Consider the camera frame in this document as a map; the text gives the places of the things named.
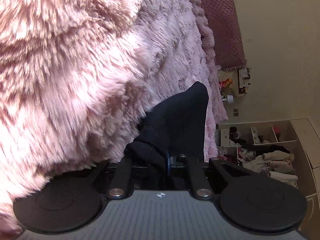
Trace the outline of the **black pants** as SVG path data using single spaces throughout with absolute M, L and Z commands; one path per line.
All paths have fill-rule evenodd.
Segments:
M 204 161 L 208 101 L 207 88 L 198 81 L 162 101 L 147 113 L 125 156 L 162 170 L 168 168 L 170 157 L 182 154 Z

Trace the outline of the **hanging coats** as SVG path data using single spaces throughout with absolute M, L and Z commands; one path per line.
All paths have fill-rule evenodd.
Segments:
M 249 145 L 238 150 L 238 165 L 293 187 L 297 187 L 298 176 L 293 167 L 295 155 L 279 145 Z

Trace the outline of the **white table lamp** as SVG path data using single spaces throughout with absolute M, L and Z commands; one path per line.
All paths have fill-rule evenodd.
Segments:
M 232 95 L 222 95 L 223 103 L 232 104 L 234 102 L 234 97 Z

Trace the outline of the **red snack bag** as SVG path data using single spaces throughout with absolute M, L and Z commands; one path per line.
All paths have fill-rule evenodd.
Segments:
M 219 86 L 221 89 L 225 89 L 225 88 L 229 87 L 232 83 L 233 83 L 233 80 L 229 77 L 225 80 L 220 80 Z

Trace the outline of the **white open wardrobe shelf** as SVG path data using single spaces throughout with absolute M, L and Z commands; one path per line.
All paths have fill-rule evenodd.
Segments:
M 299 227 L 319 239 L 319 134 L 309 119 L 217 127 L 217 145 L 226 159 L 298 188 L 307 201 Z

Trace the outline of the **pink fluffy blanket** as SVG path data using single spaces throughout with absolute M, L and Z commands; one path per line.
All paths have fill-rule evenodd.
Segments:
M 200 0 L 1 0 L 1 238 L 16 198 L 55 174 L 119 161 L 137 122 L 203 83 L 204 158 L 226 119 Z

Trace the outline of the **quilted pink headboard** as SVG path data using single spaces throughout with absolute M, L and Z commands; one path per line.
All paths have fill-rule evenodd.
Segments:
M 224 71 L 246 66 L 234 0 L 201 0 L 214 37 L 215 61 Z

